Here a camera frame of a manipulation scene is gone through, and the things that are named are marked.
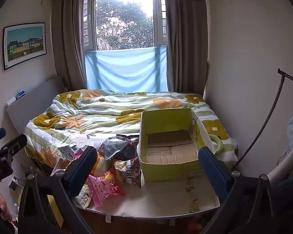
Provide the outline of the person's left hand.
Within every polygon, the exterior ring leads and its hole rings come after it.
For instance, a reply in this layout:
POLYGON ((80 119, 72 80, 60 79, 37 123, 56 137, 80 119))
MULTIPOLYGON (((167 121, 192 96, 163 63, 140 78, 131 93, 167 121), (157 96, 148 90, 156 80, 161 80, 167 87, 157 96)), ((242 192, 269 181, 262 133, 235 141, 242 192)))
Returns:
POLYGON ((0 193, 0 208, 1 208, 1 213, 0 216, 4 221, 11 222, 12 221, 12 215, 11 212, 7 206, 7 202, 5 198, 2 196, 0 193))

